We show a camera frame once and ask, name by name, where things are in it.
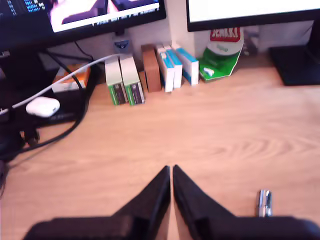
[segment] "white box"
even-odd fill
[[[121,56],[120,65],[122,80],[130,105],[143,104],[145,96],[134,57],[131,54]]]
[[[114,105],[128,102],[125,86],[122,81],[119,59],[117,56],[104,61],[105,81]]]
[[[182,70],[183,70],[182,62],[179,60],[179,58],[177,57],[177,55],[175,54],[171,46],[165,45],[164,49],[166,50],[167,55],[169,55],[169,58],[174,65],[173,88],[179,89],[181,88],[181,82],[182,82]]]
[[[177,43],[172,43],[171,47],[182,62],[182,75],[191,85],[197,85],[199,83],[199,61]]]
[[[156,58],[164,81],[164,91],[170,93],[174,90],[175,67],[166,49],[161,45],[156,46]]]

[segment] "black monitor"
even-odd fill
[[[316,20],[309,43],[273,47],[270,55],[287,86],[320,84],[320,1],[186,0],[189,32]]]

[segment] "cardboard box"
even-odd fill
[[[119,59],[117,56],[104,61],[105,81],[109,89],[114,105],[121,105],[128,102],[125,86],[121,76]]]
[[[134,57],[130,54],[120,57],[122,80],[131,106],[145,102],[144,91],[136,68]]]
[[[83,67],[86,64],[87,63],[73,64],[73,65],[68,65],[67,67],[70,69],[71,72],[74,72],[75,70]],[[66,70],[64,70],[61,67],[59,69],[59,71],[57,72],[52,83],[59,81],[60,79],[67,76],[68,74],[69,73],[66,72]],[[78,72],[75,76],[79,80],[81,86],[85,89],[87,87],[89,76],[90,76],[90,67],[85,68],[81,72]],[[67,80],[64,80],[63,82],[60,82],[60,83],[52,86],[52,90],[54,93],[66,92],[66,91],[72,91],[72,90],[78,90],[78,89],[79,89],[79,87],[72,77],[68,78]]]
[[[141,51],[148,92],[159,92],[162,87],[155,47],[151,44],[142,45]]]

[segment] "desk surface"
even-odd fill
[[[320,225],[319,126],[320,88],[284,87],[270,66],[147,94],[133,107],[113,106],[99,85],[70,136],[11,163],[19,165],[1,200],[1,237],[20,240],[53,217],[112,215],[174,164],[235,215],[253,216],[257,191],[267,188],[275,215]],[[170,208],[168,239],[188,239]]]

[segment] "brown box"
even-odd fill
[[[159,92],[162,87],[155,47],[151,44],[142,45],[141,51],[148,92]]]

